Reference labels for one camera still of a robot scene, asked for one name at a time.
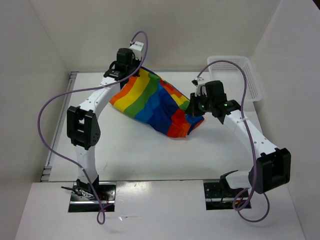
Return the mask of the rainbow striped shorts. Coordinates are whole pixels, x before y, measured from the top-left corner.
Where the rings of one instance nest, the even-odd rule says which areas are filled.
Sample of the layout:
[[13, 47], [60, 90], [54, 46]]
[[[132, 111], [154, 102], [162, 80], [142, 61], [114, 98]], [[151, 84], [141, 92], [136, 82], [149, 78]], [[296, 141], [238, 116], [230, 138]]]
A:
[[186, 113], [190, 100], [169, 82], [140, 68], [109, 103], [124, 115], [170, 138], [186, 138], [204, 121]]

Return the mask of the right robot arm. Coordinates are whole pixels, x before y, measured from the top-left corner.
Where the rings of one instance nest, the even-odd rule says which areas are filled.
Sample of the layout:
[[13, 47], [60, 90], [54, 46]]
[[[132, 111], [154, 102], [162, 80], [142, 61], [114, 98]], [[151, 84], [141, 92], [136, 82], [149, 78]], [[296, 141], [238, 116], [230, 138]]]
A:
[[220, 176], [220, 193], [230, 197], [237, 189], [252, 188], [263, 194], [287, 184], [291, 174], [291, 153], [270, 142], [241, 112], [241, 105], [236, 100], [227, 99], [221, 81], [205, 82], [197, 77], [192, 83], [196, 90], [190, 94], [186, 113], [194, 117], [211, 113], [255, 157], [251, 170], [233, 170]]

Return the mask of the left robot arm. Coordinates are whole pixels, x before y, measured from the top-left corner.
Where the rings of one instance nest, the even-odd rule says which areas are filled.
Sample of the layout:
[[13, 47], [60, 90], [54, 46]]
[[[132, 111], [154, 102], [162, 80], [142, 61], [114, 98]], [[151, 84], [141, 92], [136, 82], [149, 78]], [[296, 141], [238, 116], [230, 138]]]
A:
[[70, 106], [67, 110], [67, 136], [74, 146], [78, 176], [74, 191], [89, 200], [100, 194], [99, 175], [95, 163], [95, 146], [101, 137], [98, 118], [109, 101], [120, 92], [125, 82], [120, 80], [139, 73], [140, 64], [145, 55], [143, 47], [120, 48], [116, 60], [104, 73], [95, 90], [79, 106]]

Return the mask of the white plastic basket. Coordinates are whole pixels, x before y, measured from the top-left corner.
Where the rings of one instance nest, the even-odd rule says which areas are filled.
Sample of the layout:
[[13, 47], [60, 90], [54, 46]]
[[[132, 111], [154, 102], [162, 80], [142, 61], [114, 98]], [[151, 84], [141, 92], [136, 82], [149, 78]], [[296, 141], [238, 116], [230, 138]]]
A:
[[229, 100], [241, 103], [244, 92], [244, 77], [246, 77], [246, 102], [258, 102], [263, 98], [255, 71], [250, 60], [245, 56], [218, 55], [207, 58], [207, 63], [223, 60], [208, 68], [210, 79], [221, 81], [224, 92]]

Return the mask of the aluminium table edge rail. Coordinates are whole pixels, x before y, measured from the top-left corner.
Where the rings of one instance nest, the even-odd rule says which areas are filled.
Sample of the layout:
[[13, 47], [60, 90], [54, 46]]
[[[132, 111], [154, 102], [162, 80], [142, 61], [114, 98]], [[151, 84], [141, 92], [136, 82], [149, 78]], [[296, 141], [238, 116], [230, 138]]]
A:
[[[75, 81], [78, 75], [78, 71], [72, 71], [70, 73], [70, 77], [68, 80], [68, 85], [66, 90], [67, 91], [71, 91], [74, 88], [75, 85]], [[70, 96], [68, 94], [64, 95], [62, 97], [62, 102], [61, 102], [61, 109], [59, 112], [59, 117], [57, 119], [57, 124], [54, 130], [54, 134], [50, 143], [50, 147], [55, 150], [56, 149], [56, 145], [57, 145], [57, 141], [59, 141], [60, 135], [61, 135], [61, 124], [64, 121], [64, 117], [65, 117], [65, 110], [66, 110], [66, 105], [70, 102]], [[54, 153], [52, 151], [49, 150], [48, 154], [47, 154], [47, 158], [46, 158], [46, 162], [44, 164], [42, 173], [41, 173], [41, 177], [40, 177], [40, 182], [41, 183], [48, 183], [50, 180], [50, 175], [52, 172], [52, 167], [53, 167], [53, 162], [54, 162]]]

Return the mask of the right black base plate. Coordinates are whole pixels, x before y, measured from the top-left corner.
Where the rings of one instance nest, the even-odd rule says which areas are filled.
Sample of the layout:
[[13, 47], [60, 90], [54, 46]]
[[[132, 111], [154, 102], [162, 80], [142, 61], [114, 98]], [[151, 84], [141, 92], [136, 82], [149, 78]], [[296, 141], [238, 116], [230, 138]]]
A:
[[242, 190], [232, 189], [225, 193], [218, 180], [203, 182], [205, 207], [207, 211], [232, 210], [235, 196]]

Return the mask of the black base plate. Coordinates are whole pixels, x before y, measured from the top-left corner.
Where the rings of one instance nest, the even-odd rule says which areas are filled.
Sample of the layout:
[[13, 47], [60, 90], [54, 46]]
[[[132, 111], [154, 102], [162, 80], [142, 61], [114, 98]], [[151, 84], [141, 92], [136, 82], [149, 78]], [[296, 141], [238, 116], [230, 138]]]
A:
[[232, 210], [235, 196], [242, 190], [232, 189], [225, 193], [218, 180], [203, 182], [205, 207], [207, 211]]
[[[115, 211], [115, 199], [116, 199], [116, 183], [100, 181], [99, 190], [97, 191], [101, 204], [104, 207], [104, 212]], [[100, 210], [100, 206], [95, 197], [85, 197], [71, 192], [68, 212], [69, 213], [97, 213]]]

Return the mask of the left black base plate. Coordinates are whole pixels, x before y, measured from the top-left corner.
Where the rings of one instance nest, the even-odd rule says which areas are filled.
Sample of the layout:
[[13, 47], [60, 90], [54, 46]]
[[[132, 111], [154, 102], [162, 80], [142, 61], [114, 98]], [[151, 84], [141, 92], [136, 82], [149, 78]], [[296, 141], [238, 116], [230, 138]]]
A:
[[[104, 212], [115, 211], [115, 199], [116, 199], [116, 183], [100, 181], [99, 190], [97, 191], [101, 204], [104, 207]], [[71, 192], [68, 212], [69, 213], [97, 213], [100, 210], [100, 206], [95, 197], [85, 197]]]

